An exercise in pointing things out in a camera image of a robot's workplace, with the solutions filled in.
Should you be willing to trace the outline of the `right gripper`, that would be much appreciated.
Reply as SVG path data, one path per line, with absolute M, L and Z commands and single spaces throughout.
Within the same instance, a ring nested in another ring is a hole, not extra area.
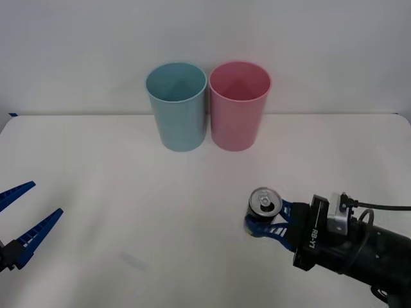
M 334 272 L 342 270 L 345 237 L 328 231 L 327 199 L 315 195 L 311 204 L 281 200 L 280 223 L 262 223 L 245 219 L 245 230 L 252 237 L 278 241 L 294 253 L 293 266 L 309 271 L 319 265 Z

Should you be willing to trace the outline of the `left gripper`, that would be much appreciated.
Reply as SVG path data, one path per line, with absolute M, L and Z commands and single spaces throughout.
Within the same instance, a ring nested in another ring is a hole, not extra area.
M 9 206 L 35 186 L 35 182 L 30 181 L 2 192 L 1 206 Z M 59 208 L 17 239 L 6 245 L 0 241 L 0 272 L 6 268 L 21 270 L 25 267 L 63 213 L 64 211 Z

